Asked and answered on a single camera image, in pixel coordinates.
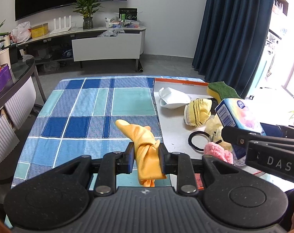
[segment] curtain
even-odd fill
[[[254,79],[273,0],[206,0],[192,66],[206,82],[224,81],[242,98]]]

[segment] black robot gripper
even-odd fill
[[[132,172],[133,143],[125,152],[94,160],[82,155],[27,180],[5,198],[13,232],[284,232],[276,223],[288,201],[275,185],[210,155],[169,153],[163,143],[159,159],[164,174],[177,175],[176,190],[116,189],[116,175]]]

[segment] black hair tie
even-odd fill
[[[192,132],[192,133],[189,135],[189,138],[188,138],[188,144],[189,144],[193,149],[195,149],[196,151],[204,152],[204,149],[201,149],[201,148],[195,146],[195,145],[193,144],[193,142],[192,142],[192,138],[193,138],[194,136],[196,136],[196,135],[200,135],[200,136],[204,136],[204,137],[206,137],[207,140],[208,140],[209,142],[211,142],[211,138],[210,138],[210,136],[209,136],[209,134],[208,134],[207,132],[205,132],[205,131],[200,131],[200,130],[195,131],[195,132]],[[222,140],[218,140],[218,141],[216,142],[216,144],[219,144],[219,143],[221,143],[221,142],[222,142]]]

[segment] tv cabinet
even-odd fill
[[[67,32],[46,34],[19,44],[27,54],[35,57],[36,64],[52,61],[79,61],[105,59],[135,59],[136,71],[140,55],[144,52],[146,27],[122,28],[125,33],[116,37],[97,37],[105,27],[83,30],[73,28]],[[73,50],[73,57],[62,57],[65,50]]]

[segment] black pot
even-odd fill
[[[86,30],[86,29],[92,29],[93,28],[92,17],[84,17],[83,18],[82,28],[84,30]]]

